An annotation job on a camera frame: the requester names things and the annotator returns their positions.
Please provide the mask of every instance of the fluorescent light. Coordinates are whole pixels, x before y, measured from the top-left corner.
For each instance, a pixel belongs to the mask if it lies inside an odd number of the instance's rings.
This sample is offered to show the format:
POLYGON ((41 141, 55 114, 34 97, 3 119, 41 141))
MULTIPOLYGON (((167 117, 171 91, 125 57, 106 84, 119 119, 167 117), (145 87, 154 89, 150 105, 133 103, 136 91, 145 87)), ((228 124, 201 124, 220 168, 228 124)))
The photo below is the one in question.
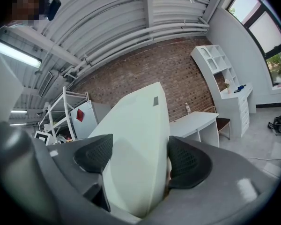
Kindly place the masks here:
POLYGON ((41 60, 33 58, 32 56, 29 56, 21 51, 18 51, 16 49, 12 48, 12 46, 6 45, 2 42, 0 42, 0 53, 6 55, 8 57, 17 59, 18 61, 26 63, 35 68, 39 68, 42 63, 41 60))
POLYGON ((27 113, 26 110, 12 110, 11 113, 27 113))
POLYGON ((24 125, 27 125, 27 123, 10 124, 10 126, 24 126, 24 125))

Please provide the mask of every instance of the mini fridge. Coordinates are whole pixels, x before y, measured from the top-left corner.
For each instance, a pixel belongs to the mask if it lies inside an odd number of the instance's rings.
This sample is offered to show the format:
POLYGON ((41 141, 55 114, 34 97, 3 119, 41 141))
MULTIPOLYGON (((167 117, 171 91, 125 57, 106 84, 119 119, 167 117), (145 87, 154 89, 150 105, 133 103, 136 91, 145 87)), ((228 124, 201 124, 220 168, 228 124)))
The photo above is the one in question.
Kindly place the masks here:
POLYGON ((77 139, 87 138, 111 110, 109 104, 85 102, 73 109, 71 113, 73 127, 77 139), (82 121, 77 119, 77 112, 80 109, 83 112, 82 121))

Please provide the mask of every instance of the white shelving rack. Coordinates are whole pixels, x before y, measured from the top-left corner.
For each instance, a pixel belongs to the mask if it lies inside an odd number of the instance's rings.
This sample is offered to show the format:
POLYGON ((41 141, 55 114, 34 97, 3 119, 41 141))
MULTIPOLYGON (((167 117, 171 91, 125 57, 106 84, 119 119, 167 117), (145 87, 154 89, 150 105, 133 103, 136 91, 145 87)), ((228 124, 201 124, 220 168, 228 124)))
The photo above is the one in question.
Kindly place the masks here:
POLYGON ((249 113, 256 113, 256 103, 253 97, 253 87, 250 82, 238 93, 240 86, 238 77, 229 59, 219 45, 197 46, 191 53, 200 68, 211 92, 219 117, 231 120, 231 136, 242 137, 249 127, 249 113), (214 75, 222 73, 230 80, 228 89, 220 91, 214 75))
POLYGON ((61 96, 54 104, 48 107, 48 112, 38 124, 40 131, 41 125, 43 125, 44 121, 49 118, 52 136, 55 139, 55 142, 57 142, 56 134, 62 127, 69 128, 71 138, 75 141, 76 137, 71 123, 70 111, 87 101, 89 101, 87 92, 85 92, 85 94, 69 92, 66 91, 66 87, 63 87, 61 96))

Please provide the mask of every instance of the window frame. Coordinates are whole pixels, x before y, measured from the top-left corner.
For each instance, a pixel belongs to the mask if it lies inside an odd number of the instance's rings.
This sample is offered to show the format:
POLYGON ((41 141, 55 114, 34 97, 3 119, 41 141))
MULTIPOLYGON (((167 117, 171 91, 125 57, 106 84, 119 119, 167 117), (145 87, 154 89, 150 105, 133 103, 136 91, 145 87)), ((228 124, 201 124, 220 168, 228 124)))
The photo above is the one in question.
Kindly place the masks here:
POLYGON ((281 44, 274 47, 274 49, 270 50, 269 52, 265 53, 259 43, 259 41, 255 38, 255 36, 253 35, 253 33, 250 31, 250 27, 261 17, 261 15, 264 12, 267 12, 269 14, 269 16, 271 17, 271 19, 273 20, 273 22, 276 24, 276 26, 278 27, 280 33, 281 33, 281 23, 276 19, 276 17, 273 15, 273 13, 270 11, 270 9, 264 5, 262 0, 258 0, 258 2, 260 3, 259 8, 252 14, 252 16, 244 23, 242 24, 241 21, 239 21, 229 10, 232 7, 232 4, 235 2, 235 0, 231 0, 230 3, 228 4, 226 11, 228 11, 245 29, 246 31, 250 34, 251 38, 254 40, 255 44, 257 45, 257 47, 259 48, 262 57, 264 58, 264 61, 266 63, 266 67, 267 70, 269 72, 270 78, 271 78, 271 82, 272 82, 272 86, 274 87, 274 80, 272 77, 272 73, 268 67, 268 64, 266 62, 267 59, 279 54, 281 52, 281 44))

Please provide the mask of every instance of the gray concrete floor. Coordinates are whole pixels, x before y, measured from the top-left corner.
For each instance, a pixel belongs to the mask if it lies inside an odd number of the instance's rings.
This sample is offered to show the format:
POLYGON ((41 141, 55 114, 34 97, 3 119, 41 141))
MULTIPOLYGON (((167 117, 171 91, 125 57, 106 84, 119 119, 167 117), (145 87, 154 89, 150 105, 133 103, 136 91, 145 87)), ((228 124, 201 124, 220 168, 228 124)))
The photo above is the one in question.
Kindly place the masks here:
MULTIPOLYGON (((231 139, 220 135, 220 147, 240 154, 245 158, 272 159, 281 147, 281 136, 276 136, 267 128, 268 122, 273 122, 275 117, 281 115, 281 107, 258 108, 257 113, 250 114, 250 126, 242 138, 231 139)), ((281 160, 249 159, 260 170, 264 171, 267 163, 281 168, 281 160)))

